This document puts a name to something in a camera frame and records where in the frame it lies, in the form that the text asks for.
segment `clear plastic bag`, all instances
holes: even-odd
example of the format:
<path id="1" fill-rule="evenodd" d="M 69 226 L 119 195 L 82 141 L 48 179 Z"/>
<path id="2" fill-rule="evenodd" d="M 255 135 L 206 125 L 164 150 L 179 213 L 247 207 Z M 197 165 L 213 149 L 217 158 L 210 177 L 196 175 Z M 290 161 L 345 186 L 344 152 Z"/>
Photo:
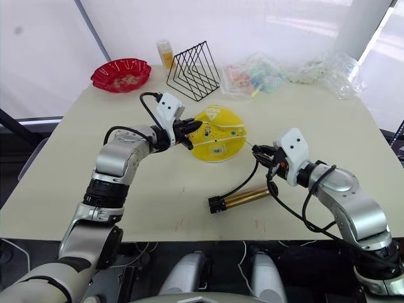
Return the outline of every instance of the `clear plastic bag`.
<path id="1" fill-rule="evenodd" d="M 254 97 L 259 91 L 270 93 L 285 82 L 282 70 L 262 53 L 221 67 L 219 72 L 222 93 L 232 96 Z"/>
<path id="2" fill-rule="evenodd" d="M 288 68 L 287 78 L 292 83 L 319 84 L 339 99 L 353 97 L 364 89 L 358 62 L 342 52 L 327 52 L 321 60 Z"/>

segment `white table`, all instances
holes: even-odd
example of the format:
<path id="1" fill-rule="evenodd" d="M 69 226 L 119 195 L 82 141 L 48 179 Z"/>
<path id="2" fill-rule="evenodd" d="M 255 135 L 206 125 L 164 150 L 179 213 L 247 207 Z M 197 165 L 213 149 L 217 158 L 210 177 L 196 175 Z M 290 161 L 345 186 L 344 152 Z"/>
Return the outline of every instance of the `white table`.
<path id="1" fill-rule="evenodd" d="M 160 68 L 153 68 L 143 87 L 126 94 L 89 86 L 1 210 L 0 237 L 61 240 L 90 181 L 105 132 L 115 125 L 153 124 L 138 97 L 147 91 L 178 96 L 187 107 L 183 119 L 211 104 L 226 106 L 245 122 L 247 140 L 253 144 L 271 144 L 285 129 L 298 127 L 312 160 L 353 172 L 383 208 L 393 236 L 404 236 L 404 170 L 358 98 L 338 100 L 321 87 L 290 84 L 252 100 L 232 100 L 217 90 L 194 102 L 169 88 L 164 78 Z M 325 239 L 271 198 L 210 214 L 207 198 L 226 193 L 252 171 L 255 160 L 250 149 L 246 144 L 224 163 L 201 162 L 183 146 L 144 159 L 118 224 L 124 229 L 123 240 Z M 260 167 L 245 189 L 264 184 L 265 173 Z M 281 199 L 300 212 L 307 189 L 290 187 L 279 178 L 276 183 Z M 312 200 L 308 217 L 320 226 L 332 221 L 330 212 Z M 334 227 L 331 231 L 338 234 Z"/>

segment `black cord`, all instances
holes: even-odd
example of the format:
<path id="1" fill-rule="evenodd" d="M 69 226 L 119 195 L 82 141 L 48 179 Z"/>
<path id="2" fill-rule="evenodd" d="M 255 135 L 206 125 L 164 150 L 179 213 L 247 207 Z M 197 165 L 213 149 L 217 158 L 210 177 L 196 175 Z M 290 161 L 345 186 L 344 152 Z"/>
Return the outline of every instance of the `black cord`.
<path id="1" fill-rule="evenodd" d="M 307 217 L 306 217 L 306 210 L 307 210 L 307 206 L 309 204 L 310 198 L 311 196 L 314 194 L 314 192 L 316 191 L 317 187 L 319 186 L 319 184 L 321 183 L 322 180 L 324 180 L 324 178 L 329 175 L 330 173 L 332 173 L 334 170 L 336 169 L 336 165 L 331 166 L 325 173 L 323 173 L 321 175 L 320 178 L 318 178 L 318 180 L 313 184 L 313 186 L 310 188 L 309 190 L 309 194 L 307 195 L 306 199 L 304 200 L 303 203 L 303 207 L 302 207 L 302 219 L 303 219 L 303 223 L 304 225 L 311 230 L 312 232 L 321 232 L 322 230 L 325 230 L 325 228 L 323 229 L 316 229 L 315 227 L 313 227 L 312 225 L 310 225 Z"/>
<path id="2" fill-rule="evenodd" d="M 145 93 L 141 93 L 140 94 L 140 102 L 142 103 L 143 107 L 145 108 L 145 110 L 147 111 L 147 113 L 150 115 L 150 117 L 153 119 L 153 121 L 155 122 L 155 124 L 158 126 L 158 128 L 160 128 L 162 131 L 165 131 L 164 128 L 161 126 L 161 124 L 159 123 L 159 121 L 157 120 L 157 118 L 153 115 L 152 111 L 148 108 L 148 106 L 146 105 L 145 101 L 143 100 L 144 96 L 153 96 L 155 97 L 157 100 L 160 100 L 161 98 L 161 94 L 160 93 L 150 93 L 150 92 L 145 92 Z"/>
<path id="3" fill-rule="evenodd" d="M 147 111 L 147 113 L 150 115 L 150 117 L 153 119 L 153 121 L 156 123 L 157 127 L 162 131 L 162 133 L 165 135 L 166 138 L 166 144 L 154 144 L 152 137 L 146 136 L 145 134 L 141 133 L 140 131 L 137 131 L 136 129 L 132 129 L 132 128 L 127 128 L 126 126 L 114 126 L 112 128 L 110 128 L 107 133 L 105 134 L 104 137 L 104 145 L 108 143 L 108 139 L 109 136 L 111 134 L 111 132 L 115 131 L 116 129 L 123 129 L 126 131 L 130 131 L 132 133 L 135 133 L 139 136 L 141 136 L 143 139 L 145 139 L 151 147 L 153 147 L 156 152 L 155 153 L 160 153 L 163 152 L 164 150 L 168 149 L 170 147 L 169 145 L 169 135 L 167 134 L 166 130 L 164 130 L 164 128 L 162 127 L 162 125 L 159 123 L 159 121 L 157 120 L 157 118 L 153 115 L 153 113 L 151 112 L 151 110 L 148 108 L 148 106 L 146 105 L 145 101 L 143 100 L 144 96 L 153 96 L 156 98 L 157 102 L 160 101 L 160 99 L 162 98 L 162 94 L 161 93 L 151 93 L 151 92 L 145 92 L 140 94 L 140 102 L 142 103 L 143 107 L 145 108 L 145 110 Z"/>
<path id="4" fill-rule="evenodd" d="M 168 150 L 170 148 L 170 136 L 166 132 L 166 130 L 162 127 L 162 125 L 157 120 L 157 118 L 153 115 L 152 111 L 146 105 L 146 102 L 143 100 L 144 96 L 153 96 L 153 97 L 156 98 L 156 101 L 159 102 L 160 99 L 163 97 L 163 95 L 161 93 L 151 93 L 151 92 L 145 92 L 145 93 L 140 94 L 140 102 L 141 102 L 141 104 L 143 105 L 143 107 L 145 108 L 147 113 L 150 115 L 150 117 L 153 119 L 153 121 L 155 122 L 157 127 L 160 128 L 160 130 L 163 132 L 163 134 L 165 136 L 166 142 L 164 144 L 161 144 L 161 146 L 159 146 L 159 148 L 155 148 L 156 149 L 155 153 L 161 153 L 161 152 L 164 152 L 165 150 Z"/>
<path id="5" fill-rule="evenodd" d="M 130 131 L 130 132 L 132 132 L 132 133 L 138 134 L 138 135 L 141 136 L 143 139 L 145 139 L 147 142 L 149 142 L 149 144 L 150 144 L 152 147 L 154 147 L 154 143 L 153 143 L 153 140 L 152 140 L 151 137 L 147 137 L 145 134 L 143 134 L 143 133 L 141 133 L 141 132 L 139 132 L 139 131 L 137 131 L 137 130 L 135 130 L 135 129 L 133 129 L 133 128 L 127 128 L 126 126 L 113 126 L 113 127 L 111 127 L 111 128 L 107 131 L 107 133 L 105 134 L 105 137 L 104 137 L 104 145 L 108 143 L 108 139 L 109 139 L 109 136 L 111 135 L 111 132 L 115 131 L 116 129 L 123 129 L 123 130 L 125 130 L 125 131 Z"/>
<path id="6" fill-rule="evenodd" d="M 289 208 L 284 202 L 282 202 L 282 200 L 280 198 L 278 198 L 278 196 L 275 194 L 272 186 L 271 186 L 271 181 L 269 180 L 269 178 L 267 178 L 266 180 L 266 184 L 268 186 L 268 190 L 270 192 L 270 194 L 273 196 L 273 198 L 275 199 L 276 202 L 278 202 L 284 209 L 286 209 L 289 213 L 291 213 L 293 216 L 295 216 L 296 218 L 298 218 L 299 220 L 303 221 L 303 217 L 301 217 L 298 213 L 296 213 L 295 211 L 293 211 L 291 208 Z M 399 267 L 398 264 L 395 264 L 394 262 L 390 262 L 387 261 L 385 259 L 379 258 L 371 253 L 368 253 L 367 251 L 363 251 L 361 250 L 361 248 L 341 239 L 338 238 L 337 236 L 327 232 L 326 230 L 329 229 L 331 226 L 333 226 L 335 224 L 335 222 L 331 222 L 330 224 L 328 224 L 327 226 L 325 226 L 325 228 L 320 228 L 317 225 L 315 225 L 314 223 L 310 222 L 309 220 L 307 220 L 308 224 L 310 224 L 312 227 L 314 227 L 316 230 L 318 230 L 318 232 L 328 236 L 329 238 L 333 239 L 334 241 L 337 241 L 340 244 L 343 244 L 344 246 L 348 246 L 349 248 L 351 248 L 353 251 L 356 251 L 358 254 L 363 255 L 366 258 L 369 258 L 375 262 L 379 262 L 382 263 L 383 265 L 385 265 L 388 268 L 397 268 Z"/>
<path id="7" fill-rule="evenodd" d="M 234 194 L 236 191 L 239 191 L 244 185 L 246 185 L 246 184 L 251 180 L 251 178 L 255 175 L 255 173 L 257 172 L 258 164 L 259 164 L 259 162 L 256 161 L 256 162 L 255 162 L 254 169 L 252 170 L 251 174 L 248 176 L 248 178 L 247 178 L 242 184 L 240 184 L 239 186 L 237 186 L 237 187 L 236 187 L 235 189 L 233 189 L 232 191 L 229 191 L 227 194 L 221 195 L 221 196 L 220 196 L 220 199 L 224 199 L 224 198 L 226 198 L 226 197 L 228 197 L 228 196 L 231 196 L 231 195 Z"/>

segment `red basket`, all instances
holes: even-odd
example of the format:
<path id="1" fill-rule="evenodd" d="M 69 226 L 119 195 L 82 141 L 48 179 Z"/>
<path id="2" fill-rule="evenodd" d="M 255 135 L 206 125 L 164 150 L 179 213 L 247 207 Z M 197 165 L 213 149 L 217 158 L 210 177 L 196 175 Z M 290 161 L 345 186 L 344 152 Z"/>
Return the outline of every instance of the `red basket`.
<path id="1" fill-rule="evenodd" d="M 150 76 L 152 68 L 139 59 L 119 59 L 97 68 L 91 80 L 95 87 L 111 93 L 127 93 L 141 87 Z"/>

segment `yellow lid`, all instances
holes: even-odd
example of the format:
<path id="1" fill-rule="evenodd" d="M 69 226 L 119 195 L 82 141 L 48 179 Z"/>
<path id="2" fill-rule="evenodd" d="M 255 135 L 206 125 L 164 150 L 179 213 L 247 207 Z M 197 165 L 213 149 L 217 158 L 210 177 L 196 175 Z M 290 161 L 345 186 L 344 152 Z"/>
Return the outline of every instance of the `yellow lid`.
<path id="1" fill-rule="evenodd" d="M 233 157 L 244 145 L 247 129 L 241 119 L 226 107 L 211 105 L 195 117 L 201 127 L 189 139 L 193 155 L 207 162 L 222 162 Z"/>

